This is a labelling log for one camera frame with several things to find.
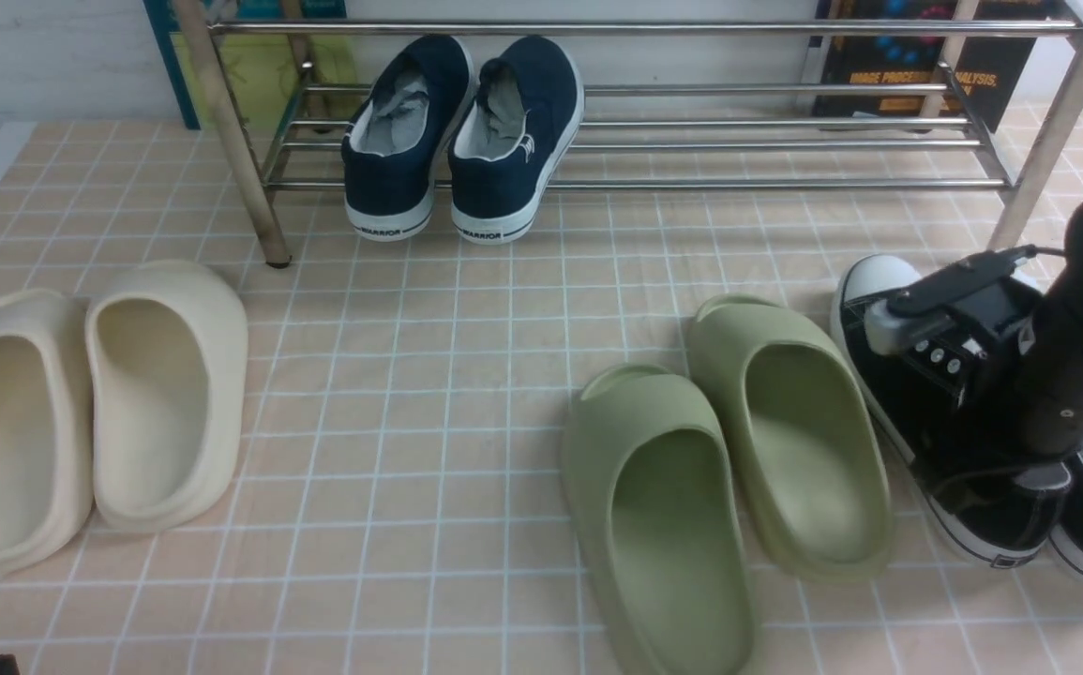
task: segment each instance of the tiled floor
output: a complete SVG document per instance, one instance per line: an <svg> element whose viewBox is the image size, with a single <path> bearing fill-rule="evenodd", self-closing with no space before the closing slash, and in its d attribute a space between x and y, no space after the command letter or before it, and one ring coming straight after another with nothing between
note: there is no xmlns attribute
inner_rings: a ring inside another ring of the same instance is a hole
<svg viewBox="0 0 1083 675"><path fill-rule="evenodd" d="M1018 151L1038 111L1009 113ZM328 174L315 157L301 174ZM569 176L975 176L965 155L572 155ZM1083 125L1029 239L1083 197ZM987 242L990 195L548 196L511 247L360 242L339 196L288 195L297 261L262 264L213 137L177 125L44 125L0 187L0 296L94 296L152 258L242 293L242 462L206 516L158 535L96 518L0 580L0 652L44 675L600 675L615 672L559 492L572 390L606 365L683 368L682 320L726 289L823 319L837 275L893 251L923 269ZM1031 265L1042 278L1054 261ZM1083 672L1083 586L1043 556L962 563L897 460L897 548L872 584L785 576L746 533L765 672Z"/></svg>

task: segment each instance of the beige slide sandal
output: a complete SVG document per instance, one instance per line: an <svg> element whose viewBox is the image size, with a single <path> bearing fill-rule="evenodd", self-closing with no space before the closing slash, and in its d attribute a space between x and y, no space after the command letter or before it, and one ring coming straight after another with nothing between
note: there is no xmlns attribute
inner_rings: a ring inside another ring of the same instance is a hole
<svg viewBox="0 0 1083 675"><path fill-rule="evenodd" d="M0 574L53 555L91 511L82 316L55 290L0 299Z"/></svg>
<svg viewBox="0 0 1083 675"><path fill-rule="evenodd" d="M192 261L152 261L91 303L94 496L109 525L157 532L224 494L242 441L245 309Z"/></svg>

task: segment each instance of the shoe rack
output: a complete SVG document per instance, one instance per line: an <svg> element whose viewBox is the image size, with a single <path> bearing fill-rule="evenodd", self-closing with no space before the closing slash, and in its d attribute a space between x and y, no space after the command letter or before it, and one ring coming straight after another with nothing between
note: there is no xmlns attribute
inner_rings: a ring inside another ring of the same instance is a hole
<svg viewBox="0 0 1083 675"><path fill-rule="evenodd" d="M745 142L687 142L679 140L629 143L580 143L573 151L590 153L862 153L862 151L953 150L975 153L982 176L968 178L730 178L631 180L554 180L549 190L559 192L996 192L1003 200L1003 213L992 232L988 247L1008 247L1020 239L1026 223L1038 204L1046 181L1083 108L1083 9L1080 0L1055 0L1045 21L977 21L979 0L961 0L953 18L814 18L797 22L504 22L504 21L366 21L362 18L303 18L298 0L280 0L283 21L236 21L206 9L203 0L171 0L179 18L199 85L216 122L217 132L240 189L249 218L253 221L266 263L274 268L290 264L291 256L284 242L274 200L278 192L322 192L344 190L343 179L297 178L285 176L291 153L330 151L340 142L319 138L313 129L343 129L348 120L330 119L327 99L337 94L366 94L369 85L322 81L313 68L311 35L418 36L447 34L457 36L523 36L547 38L592 38L592 36L701 36L784 35L784 36L940 36L945 42L940 51L932 81L924 85L598 85L588 86L588 95L635 95L635 98L694 98L694 95L814 94L814 95L924 95L922 115L913 118L735 118L645 120L614 118L588 120L584 128L596 129L743 129L781 132L786 129L861 129L862 131L904 131L910 129L949 129L961 138L893 135L887 138L812 138L812 140L756 140ZM265 158L259 161L249 141L249 132L237 109L227 74L220 60L219 43L226 35L285 35L298 63L297 91L275 132ZM969 106L958 85L953 64L961 56L965 38L1065 38L1073 49L1045 117L1038 140L1020 168L1009 166L995 144L987 124ZM942 118L940 107L945 95L961 104L961 115Z"/></svg>

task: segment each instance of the navy canvas shoe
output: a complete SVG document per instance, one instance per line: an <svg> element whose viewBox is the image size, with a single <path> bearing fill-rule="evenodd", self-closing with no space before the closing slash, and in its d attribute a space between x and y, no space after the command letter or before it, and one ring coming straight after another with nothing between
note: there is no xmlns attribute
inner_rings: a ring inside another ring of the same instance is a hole
<svg viewBox="0 0 1083 675"><path fill-rule="evenodd" d="M561 47L529 36L487 61L451 148L464 238L507 244L527 232L583 120L584 82Z"/></svg>
<svg viewBox="0 0 1083 675"><path fill-rule="evenodd" d="M475 91L470 53L426 35L383 69L340 148L345 212L375 242L406 239L429 224L436 164Z"/></svg>

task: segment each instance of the book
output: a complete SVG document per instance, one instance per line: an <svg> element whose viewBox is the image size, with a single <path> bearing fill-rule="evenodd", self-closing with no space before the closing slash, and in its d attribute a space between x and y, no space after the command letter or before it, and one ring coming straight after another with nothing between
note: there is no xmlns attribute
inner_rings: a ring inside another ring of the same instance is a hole
<svg viewBox="0 0 1083 675"><path fill-rule="evenodd" d="M344 0L301 0L305 17L343 17ZM191 64L190 51L170 0L143 0L151 26L162 54L170 86L187 129L210 128L199 82ZM208 4L227 4L225 16L238 18L283 17L278 0L204 0ZM314 64L323 81L355 81L353 55L348 38L312 36ZM224 63L242 119L252 129L274 129L283 119L287 102L296 91L298 74L288 39L283 35L229 35L220 42ZM334 109L331 115L348 118L352 109Z"/></svg>
<svg viewBox="0 0 1083 675"><path fill-rule="evenodd" d="M841 0L838 17L950 18L956 0ZM975 18L1044 18L1051 0L982 0ZM966 38L955 74L962 89L991 131L999 129L1020 74L1033 51L1033 38ZM943 38L836 38L825 56L821 81L828 85L919 85L932 80ZM820 95L815 116L913 116L923 95ZM948 95L943 115L957 115Z"/></svg>

